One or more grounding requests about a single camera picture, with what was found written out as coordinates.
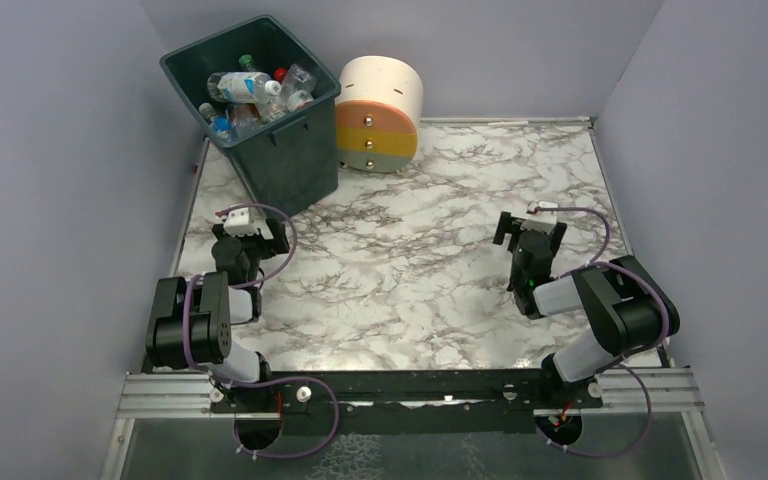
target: cylindrical cabinet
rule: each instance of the cylindrical cabinet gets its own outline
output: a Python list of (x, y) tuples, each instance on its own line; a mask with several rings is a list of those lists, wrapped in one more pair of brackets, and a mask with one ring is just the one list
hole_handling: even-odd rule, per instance
[(388, 57), (358, 57), (340, 74), (337, 148), (341, 165), (371, 172), (401, 171), (416, 155), (422, 80)]

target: green bin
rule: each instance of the green bin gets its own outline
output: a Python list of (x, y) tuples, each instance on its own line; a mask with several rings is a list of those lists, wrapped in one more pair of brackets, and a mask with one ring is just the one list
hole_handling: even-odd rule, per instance
[[(207, 77), (239, 71), (243, 54), (266, 73), (297, 63), (316, 76), (314, 101), (278, 121), (223, 145), (198, 113), (212, 103)], [(213, 143), (228, 157), (251, 197), (295, 215), (337, 189), (334, 99), (340, 83), (310, 50), (268, 15), (253, 18), (165, 55), (160, 66)]]

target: gray wall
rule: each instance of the gray wall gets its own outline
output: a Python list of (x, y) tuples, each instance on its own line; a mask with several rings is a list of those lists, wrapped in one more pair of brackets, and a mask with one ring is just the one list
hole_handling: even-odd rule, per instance
[(768, 2), (666, 0), (597, 133), (729, 478), (768, 479)]
[(141, 1), (170, 49), (268, 13), (336, 75), (361, 55), (408, 62), (425, 116), (518, 117), (601, 113), (662, 2)]
[(0, 479), (98, 478), (200, 139), (136, 0), (0, 1)]

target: white marble surface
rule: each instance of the white marble surface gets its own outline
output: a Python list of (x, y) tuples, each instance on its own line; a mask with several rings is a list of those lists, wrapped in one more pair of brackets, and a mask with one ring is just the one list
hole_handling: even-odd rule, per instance
[[(294, 217), (296, 258), (264, 286), (260, 321), (234, 328), (240, 345), (276, 370), (527, 367), (585, 328), (581, 314), (521, 316), (505, 291), (511, 255), (491, 239), (501, 211), (522, 215), (538, 199), (613, 219), (587, 129), (424, 125), (420, 149), (402, 177), (340, 170), (337, 191)], [(211, 148), (180, 274), (213, 269), (213, 212), (248, 200)], [(561, 215), (556, 274), (603, 235), (596, 218)], [(605, 258), (626, 253), (614, 227)], [(633, 364), (657, 365), (643, 357)]]

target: marble tabletop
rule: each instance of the marble tabletop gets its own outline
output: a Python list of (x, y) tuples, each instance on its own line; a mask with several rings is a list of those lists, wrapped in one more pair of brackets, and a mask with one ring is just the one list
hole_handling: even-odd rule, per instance
[[(581, 313), (519, 314), (505, 291), (511, 254), (491, 242), (503, 210), (521, 216), (536, 200), (596, 208), (617, 232), (604, 258), (626, 253), (584, 125), (423, 124), (420, 152), (403, 176), (339, 175), (336, 192), (293, 218), (297, 253), (264, 285), (260, 321), (233, 328), (235, 341), (263, 353), (275, 370), (539, 365), (587, 322)], [(180, 275), (213, 270), (214, 212), (246, 201), (228, 161), (211, 147)], [(555, 274), (586, 262), (604, 235), (587, 214), (561, 220), (569, 228)], [(658, 364), (649, 354), (634, 363)]]

